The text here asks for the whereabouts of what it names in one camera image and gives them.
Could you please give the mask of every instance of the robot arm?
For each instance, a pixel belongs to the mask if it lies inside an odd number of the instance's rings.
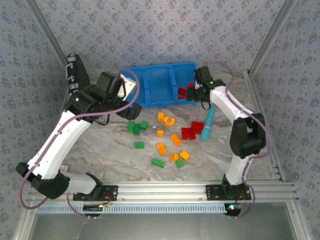
[[[84,113],[100,113],[115,110],[128,104],[127,96],[135,89],[136,82],[124,75],[120,77],[110,72],[103,72],[96,85],[86,86],[73,92],[64,105],[64,112],[53,132],[39,152],[28,162],[20,162],[16,171],[23,177],[35,166],[39,156],[49,142],[57,135],[58,129],[70,118]],[[117,114],[128,120],[138,117],[142,107],[136,103]],[[80,135],[100,116],[88,116],[73,120],[57,135],[41,162],[28,177],[31,185],[49,199],[56,199],[64,192],[83,193],[95,199],[102,183],[90,173],[73,174],[59,171],[60,165]]]
[[[266,146],[264,130],[243,110],[255,116],[263,124],[265,124],[264,117],[261,113],[253,114],[228,92],[228,96],[242,109],[239,110],[227,97],[226,84],[220,79],[213,80],[208,67],[197,69],[195,80],[196,87],[187,89],[186,100],[212,102],[222,110],[232,124],[230,147],[233,156],[222,185],[227,185],[228,189],[231,186],[241,185],[243,183],[242,174],[248,159],[259,154],[260,150]]]

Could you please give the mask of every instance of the blue plastic tray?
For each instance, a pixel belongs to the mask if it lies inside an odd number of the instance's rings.
[[[164,107],[176,104],[192,104],[194,101],[178,99],[178,89],[187,88],[188,83],[194,83],[195,62],[173,63],[163,65],[129,67],[140,81],[140,93],[136,103],[144,108]],[[133,79],[130,73],[124,76]],[[130,94],[130,101],[135,92]]]

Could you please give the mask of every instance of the green lego brick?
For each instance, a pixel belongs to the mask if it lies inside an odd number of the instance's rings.
[[[133,135],[140,135],[140,123],[135,123],[133,126]]]
[[[164,168],[164,166],[165,166],[165,162],[164,161],[160,161],[159,159],[156,159],[156,158],[152,158],[151,163],[153,165],[156,165],[156,166],[160,167],[160,168]]]
[[[175,162],[175,166],[179,169],[185,165],[185,161],[181,158],[178,159],[178,161]]]
[[[144,149],[145,148],[145,143],[143,141],[136,141],[134,143],[134,147],[136,149]]]
[[[129,121],[128,122],[128,133],[130,133],[130,134],[134,133],[134,126],[135,126],[135,122],[134,121]]]
[[[142,130],[147,130],[149,123],[147,121],[142,121],[140,124],[140,128]]]

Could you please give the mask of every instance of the patterned wallpaper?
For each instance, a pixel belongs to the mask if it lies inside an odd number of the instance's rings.
[[[320,239],[320,2],[292,10],[254,79],[287,181]]]
[[[15,167],[49,136],[66,85],[64,69],[23,1],[0,1],[0,32],[0,239],[7,240],[21,209]]]
[[[283,0],[36,0],[88,71],[208,60],[249,68]]]

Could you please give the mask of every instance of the red lego brick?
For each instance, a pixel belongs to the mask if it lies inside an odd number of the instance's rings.
[[[188,137],[188,128],[186,127],[182,127],[181,128],[181,138],[182,140],[188,140],[189,137]]]
[[[186,88],[194,88],[196,85],[192,82],[189,82]]]
[[[190,140],[196,139],[196,133],[192,127],[188,128],[188,135]]]
[[[182,88],[182,87],[180,87],[178,89],[178,94],[185,96],[187,94],[187,90]]]
[[[191,123],[191,128],[193,129],[195,134],[201,134],[202,129],[204,129],[205,124],[200,121],[193,121]]]

